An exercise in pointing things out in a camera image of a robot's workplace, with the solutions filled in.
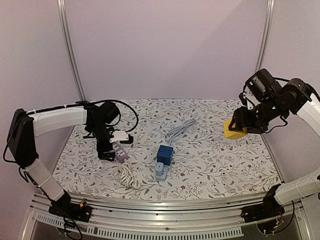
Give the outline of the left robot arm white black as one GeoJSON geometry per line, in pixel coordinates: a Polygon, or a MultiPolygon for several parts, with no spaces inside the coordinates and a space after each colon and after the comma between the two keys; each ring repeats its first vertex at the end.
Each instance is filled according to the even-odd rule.
{"type": "Polygon", "coordinates": [[[116,99],[78,101],[51,108],[15,110],[8,130],[3,160],[18,165],[22,177],[38,187],[63,216],[74,213],[70,195],[53,177],[53,168],[72,129],[83,126],[96,141],[100,160],[113,161],[113,143],[130,144],[139,116],[129,104],[116,99]],[[7,159],[7,151],[13,159],[7,159]]]}

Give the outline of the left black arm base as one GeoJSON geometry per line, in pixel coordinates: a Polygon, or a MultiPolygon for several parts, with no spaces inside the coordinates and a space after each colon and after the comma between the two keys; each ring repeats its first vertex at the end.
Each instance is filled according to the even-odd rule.
{"type": "Polygon", "coordinates": [[[51,203],[48,212],[52,215],[65,218],[69,216],[75,221],[88,223],[91,218],[92,210],[92,207],[87,205],[86,198],[83,198],[78,203],[71,202],[69,198],[61,198],[51,203]]]}

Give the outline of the light blue plug adapter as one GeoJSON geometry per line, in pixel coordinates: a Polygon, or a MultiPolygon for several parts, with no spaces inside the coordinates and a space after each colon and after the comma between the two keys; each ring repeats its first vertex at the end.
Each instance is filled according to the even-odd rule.
{"type": "Polygon", "coordinates": [[[157,162],[155,165],[155,175],[161,177],[164,174],[164,164],[162,162],[157,162]]]}

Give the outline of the yellow cube socket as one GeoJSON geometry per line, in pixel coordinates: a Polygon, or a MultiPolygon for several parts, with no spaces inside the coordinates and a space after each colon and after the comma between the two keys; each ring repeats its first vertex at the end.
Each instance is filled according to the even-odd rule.
{"type": "Polygon", "coordinates": [[[238,140],[240,138],[245,137],[248,134],[247,129],[245,127],[242,129],[242,131],[229,130],[229,125],[230,125],[231,121],[232,121],[232,119],[230,118],[229,120],[227,120],[223,123],[224,137],[226,139],[238,140]]]}

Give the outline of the blue cube socket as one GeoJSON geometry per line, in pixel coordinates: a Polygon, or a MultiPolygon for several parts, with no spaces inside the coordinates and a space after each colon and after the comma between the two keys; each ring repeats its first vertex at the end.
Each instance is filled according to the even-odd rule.
{"type": "Polygon", "coordinates": [[[171,146],[160,145],[156,155],[157,162],[170,166],[173,158],[173,151],[174,149],[171,146]]]}

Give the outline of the grey-blue power strip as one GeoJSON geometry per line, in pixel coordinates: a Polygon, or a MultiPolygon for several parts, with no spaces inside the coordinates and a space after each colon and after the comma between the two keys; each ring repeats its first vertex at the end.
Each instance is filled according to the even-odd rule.
{"type": "Polygon", "coordinates": [[[162,162],[158,162],[155,165],[155,179],[157,181],[165,181],[166,177],[167,177],[167,173],[169,170],[170,166],[169,165],[165,165],[162,162]]]}

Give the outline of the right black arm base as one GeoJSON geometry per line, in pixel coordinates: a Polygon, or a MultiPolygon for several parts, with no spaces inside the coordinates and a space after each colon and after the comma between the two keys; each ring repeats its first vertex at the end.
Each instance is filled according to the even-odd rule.
{"type": "Polygon", "coordinates": [[[275,200],[267,200],[260,204],[245,206],[241,209],[240,216],[245,223],[256,222],[283,215],[285,209],[275,200]]]}

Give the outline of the purple power strip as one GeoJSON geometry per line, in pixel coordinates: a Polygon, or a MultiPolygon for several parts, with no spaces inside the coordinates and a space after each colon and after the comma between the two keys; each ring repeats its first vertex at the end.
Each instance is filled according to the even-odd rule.
{"type": "Polygon", "coordinates": [[[113,146],[113,151],[115,153],[115,159],[120,164],[123,164],[125,161],[129,160],[128,154],[117,142],[114,142],[112,146],[113,146]]]}

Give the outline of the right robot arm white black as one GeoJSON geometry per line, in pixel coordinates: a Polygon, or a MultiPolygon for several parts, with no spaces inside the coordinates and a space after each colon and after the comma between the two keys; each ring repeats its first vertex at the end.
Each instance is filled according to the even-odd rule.
{"type": "Polygon", "coordinates": [[[299,78],[290,80],[254,74],[241,91],[242,105],[223,124],[226,139],[263,135],[284,177],[271,187],[259,206],[269,218],[292,201],[320,192],[320,96],[299,78]]]}

